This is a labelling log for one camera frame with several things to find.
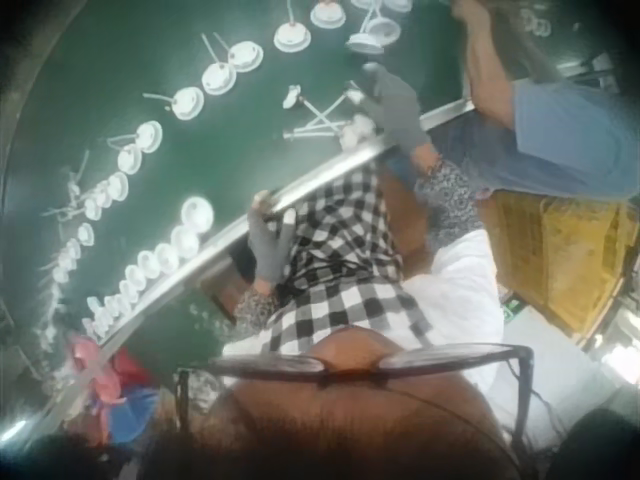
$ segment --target blue object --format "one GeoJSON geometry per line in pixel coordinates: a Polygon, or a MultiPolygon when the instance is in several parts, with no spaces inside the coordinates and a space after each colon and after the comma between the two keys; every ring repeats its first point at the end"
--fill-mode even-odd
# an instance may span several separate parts
{"type": "MultiPolygon", "coordinates": [[[[430,131],[474,190],[626,199],[640,191],[638,117],[624,99],[570,83],[514,84],[515,132],[471,112],[430,131]]],[[[388,164],[413,189],[406,157],[388,164]]]]}
{"type": "Polygon", "coordinates": [[[126,401],[109,408],[111,443],[135,440],[146,428],[158,403],[158,391],[147,387],[131,387],[122,392],[126,401]]]}

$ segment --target worker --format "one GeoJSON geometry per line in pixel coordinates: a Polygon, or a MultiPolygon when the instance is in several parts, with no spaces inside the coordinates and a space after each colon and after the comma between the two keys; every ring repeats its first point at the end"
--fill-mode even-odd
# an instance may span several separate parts
{"type": "MultiPolygon", "coordinates": [[[[179,399],[184,415],[174,409],[138,479],[521,478],[481,393],[496,365],[367,380],[380,362],[419,365],[435,346],[498,343],[503,335],[495,264],[467,180],[419,128],[415,92],[384,69],[373,75],[386,133],[420,171],[416,196],[432,212],[431,273],[402,283],[372,167],[315,192],[281,224],[265,221],[257,196],[248,213],[255,281],[235,309],[238,338],[221,361],[238,377],[256,365],[275,377],[239,380],[222,394],[209,377],[207,401],[209,373],[192,370],[188,407],[179,399]],[[326,385],[278,377],[318,361],[365,379],[326,385]]],[[[456,358],[468,359],[459,348],[456,358]]],[[[437,351],[443,359],[451,353],[437,351]]]]}
{"type": "MultiPolygon", "coordinates": [[[[466,27],[476,111],[430,134],[479,197],[500,189],[602,200],[638,194],[640,121],[631,102],[569,81],[511,82],[482,2],[455,0],[452,13],[466,27]]],[[[418,174],[406,156],[389,166],[413,188],[418,174]]]]}

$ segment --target eyeglasses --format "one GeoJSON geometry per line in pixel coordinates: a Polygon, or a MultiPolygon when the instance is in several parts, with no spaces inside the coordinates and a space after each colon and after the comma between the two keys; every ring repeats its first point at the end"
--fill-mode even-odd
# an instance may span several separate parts
{"type": "Polygon", "coordinates": [[[497,362],[517,360],[518,413],[511,447],[516,456],[525,458],[524,429],[529,415],[533,389],[533,350],[522,345],[464,343],[430,347],[395,353],[367,369],[332,371],[326,362],[307,355],[238,355],[220,357],[202,368],[180,369],[176,394],[178,422],[188,432],[189,372],[202,370],[215,377],[235,377],[244,380],[315,383],[368,381],[384,385],[388,380],[460,372],[497,362]]]}

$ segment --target hand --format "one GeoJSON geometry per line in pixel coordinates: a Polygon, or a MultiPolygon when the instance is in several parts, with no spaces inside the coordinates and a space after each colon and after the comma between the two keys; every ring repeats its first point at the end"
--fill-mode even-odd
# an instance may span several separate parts
{"type": "Polygon", "coordinates": [[[478,0],[454,0],[451,3],[451,14],[469,28],[491,25],[489,11],[478,0]]]}
{"type": "Polygon", "coordinates": [[[296,212],[293,208],[284,214],[280,237],[276,237],[262,219],[259,202],[254,202],[248,213],[249,247],[256,257],[256,282],[275,286],[282,281],[284,267],[289,262],[289,252],[295,234],[296,212]]]}
{"type": "Polygon", "coordinates": [[[382,65],[368,63],[364,68],[374,77],[374,94],[381,104],[378,106],[370,100],[361,102],[371,118],[381,124],[389,138],[408,155],[431,143],[429,135],[420,127],[420,105],[413,88],[382,65]]]}

